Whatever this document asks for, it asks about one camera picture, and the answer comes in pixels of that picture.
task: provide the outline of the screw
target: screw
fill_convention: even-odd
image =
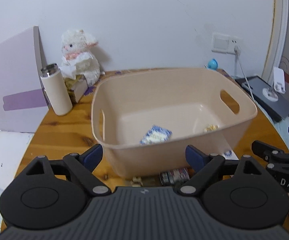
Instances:
[[[192,194],[195,193],[196,188],[193,186],[183,186],[180,188],[180,191],[184,194]]]
[[[109,189],[106,186],[96,186],[92,189],[92,191],[96,194],[104,194],[109,191]]]

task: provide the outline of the blue gripper pad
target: blue gripper pad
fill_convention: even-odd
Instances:
[[[96,144],[81,154],[79,156],[79,161],[84,167],[92,172],[102,160],[102,154],[102,146],[100,144]]]
[[[187,163],[195,172],[200,171],[210,161],[208,155],[204,154],[192,145],[188,145],[185,149],[185,158]]]

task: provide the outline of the white plush toy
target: white plush toy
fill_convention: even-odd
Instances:
[[[91,53],[90,48],[98,41],[83,30],[67,30],[62,34],[62,64],[61,72],[64,77],[76,79],[83,74],[88,86],[94,85],[100,76],[100,66]]]

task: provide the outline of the white thermos bottle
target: white thermos bottle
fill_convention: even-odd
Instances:
[[[72,109],[72,103],[56,63],[41,69],[41,81],[50,104],[57,115],[65,115]]]

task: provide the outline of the white card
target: white card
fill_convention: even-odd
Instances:
[[[281,68],[273,67],[273,87],[278,93],[286,92],[286,84],[284,80],[284,71]]]

